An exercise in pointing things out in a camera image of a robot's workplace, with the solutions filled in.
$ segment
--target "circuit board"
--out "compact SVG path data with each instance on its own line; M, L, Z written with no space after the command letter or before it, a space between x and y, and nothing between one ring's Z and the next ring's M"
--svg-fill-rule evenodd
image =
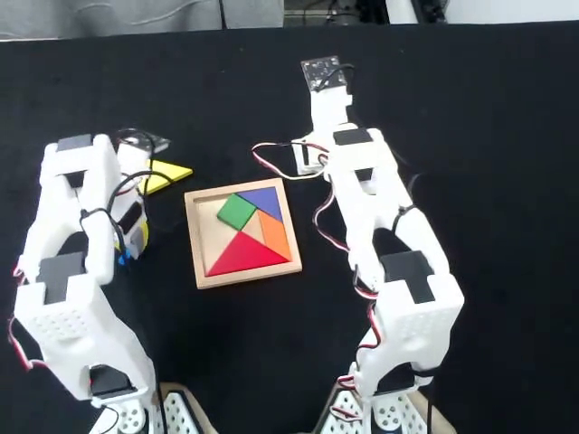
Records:
M308 83L309 91L315 91L318 86L326 79L333 70L340 65L340 60L337 56L321 57L319 59L312 59L310 61L303 61L301 69L304 72L304 77ZM343 71L338 71L332 74L327 79L327 84L324 89L338 88L346 86L347 81Z

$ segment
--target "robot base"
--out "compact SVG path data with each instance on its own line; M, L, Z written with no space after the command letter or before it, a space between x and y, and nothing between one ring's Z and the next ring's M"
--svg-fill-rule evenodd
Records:
M111 408L117 410L115 405L110 405ZM166 415L166 434L210 434L210 430L203 430L197 421L195 415L190 410L190 407L186 401L186 396L182 392L170 392L165 398L165 415ZM119 413L119 420L116 425L115 420L117 419L117 413L113 410L104 409L97 419L96 423L90 430L90 434L117 434L117 433L132 433L134 432L131 428L138 426L142 417L141 414L135 412L132 414L130 411L122 411ZM162 434L163 427L161 421L160 412L156 417L157 426L154 427L152 423L149 423L148 429L143 428L138 433L135 434Z
M328 407L334 406L356 415L362 414L362 409L350 391L337 392L328 404ZM373 399L372 405L372 433L426 434L426 406L427 401L419 392L378 396ZM361 434L363 430L361 421L345 422L326 411L314 432ZM436 409L432 409L432 433L456 434L456 430Z

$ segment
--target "yellow tangram piece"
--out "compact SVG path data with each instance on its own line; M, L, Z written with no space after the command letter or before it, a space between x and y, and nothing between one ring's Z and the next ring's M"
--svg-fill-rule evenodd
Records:
M169 163L158 160L153 160L153 170L167 175L173 180L173 182L177 182L193 173L193 169L181 167L180 165L171 165ZM142 180L138 186L138 189L141 192L145 191L145 181L146 179ZM162 188L167 187L168 185L169 182L165 178L158 175L152 175L148 180L147 191L145 193L154 193Z

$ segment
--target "green square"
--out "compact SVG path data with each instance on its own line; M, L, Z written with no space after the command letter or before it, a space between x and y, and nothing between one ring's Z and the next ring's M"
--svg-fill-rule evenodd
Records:
M240 231L257 208L237 194L232 194L217 213L217 218Z

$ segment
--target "tangram puzzle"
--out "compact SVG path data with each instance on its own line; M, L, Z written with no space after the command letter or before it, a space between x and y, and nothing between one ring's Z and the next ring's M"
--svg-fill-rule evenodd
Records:
M189 192L185 207L198 288L301 271L279 178Z

